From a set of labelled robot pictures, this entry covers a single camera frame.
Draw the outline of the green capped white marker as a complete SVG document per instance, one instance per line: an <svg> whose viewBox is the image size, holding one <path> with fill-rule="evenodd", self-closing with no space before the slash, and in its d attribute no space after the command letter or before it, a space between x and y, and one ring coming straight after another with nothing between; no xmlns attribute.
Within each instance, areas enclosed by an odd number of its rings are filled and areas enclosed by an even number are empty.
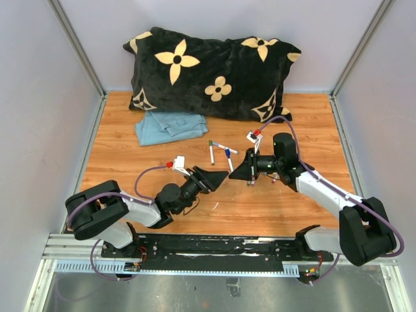
<svg viewBox="0 0 416 312"><path fill-rule="evenodd" d="M214 154L214 148L213 148L213 141L212 140L209 140L209 154L210 154L211 165L214 166L215 165L215 154Z"/></svg>

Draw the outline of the blue capped white marker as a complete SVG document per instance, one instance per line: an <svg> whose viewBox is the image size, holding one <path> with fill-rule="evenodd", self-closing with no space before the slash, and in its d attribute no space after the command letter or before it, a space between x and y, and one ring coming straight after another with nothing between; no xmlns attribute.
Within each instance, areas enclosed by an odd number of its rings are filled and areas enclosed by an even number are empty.
<svg viewBox="0 0 416 312"><path fill-rule="evenodd" d="M231 152L228 148L226 148L224 151L225 151L225 154L226 154L226 157L227 157L227 162L228 162L228 165L229 165L229 169L230 169L231 172L233 172L234 167L233 167L233 163L232 163L232 160L231 160Z"/></svg>

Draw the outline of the light blue capped marker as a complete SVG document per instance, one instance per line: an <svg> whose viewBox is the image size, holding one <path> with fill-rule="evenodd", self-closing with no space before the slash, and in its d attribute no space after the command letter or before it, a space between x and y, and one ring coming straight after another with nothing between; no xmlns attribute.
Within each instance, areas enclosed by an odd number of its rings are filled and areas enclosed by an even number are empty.
<svg viewBox="0 0 416 312"><path fill-rule="evenodd" d="M229 147L224 146L224 145L222 145L222 144L219 144L219 143L217 143L217 142L212 142L212 143L213 143L213 145L214 145L214 146L216 146L216 147L218 147L218 148L221 148L221 149L223 149L223 150L229 150L229 152L230 152L230 153L232 153L232 154L235 154L235 155L238 155L238 154L239 154L239 151L237 151L237 150L235 150L235 149L229 148Z"/></svg>

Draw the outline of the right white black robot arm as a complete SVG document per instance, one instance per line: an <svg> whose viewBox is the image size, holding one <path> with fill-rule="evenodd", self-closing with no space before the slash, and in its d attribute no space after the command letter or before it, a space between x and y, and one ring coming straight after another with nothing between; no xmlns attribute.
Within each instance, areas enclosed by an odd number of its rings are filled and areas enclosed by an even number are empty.
<svg viewBox="0 0 416 312"><path fill-rule="evenodd" d="M261 174L273 174L274 179L311 198L339 221L337 229L312 225L298 231L294 251L300 259L311 259L317 252L331 252L345 256L358 267L397 247L383 203L375 197L365 199L343 190L301 161L291 134L274 135L273 155L260 154L260 131L251 131L246 137L254 146L246 150L244 160L232 171L230 179L254 185Z"/></svg>

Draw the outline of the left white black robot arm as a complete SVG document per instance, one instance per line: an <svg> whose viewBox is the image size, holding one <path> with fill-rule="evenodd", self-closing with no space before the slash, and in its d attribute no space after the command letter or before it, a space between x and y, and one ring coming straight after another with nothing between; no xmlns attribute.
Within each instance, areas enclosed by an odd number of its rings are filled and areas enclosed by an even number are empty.
<svg viewBox="0 0 416 312"><path fill-rule="evenodd" d="M200 194L214 192L228 174L194 166L187 170L182 185L169 183L154 199L134 197L124 192L115 180L108 180L65 201L67 226L78 241L101 240L117 257L138 258L145 246L133 223L150 229L167 226L175 215L198 205Z"/></svg>

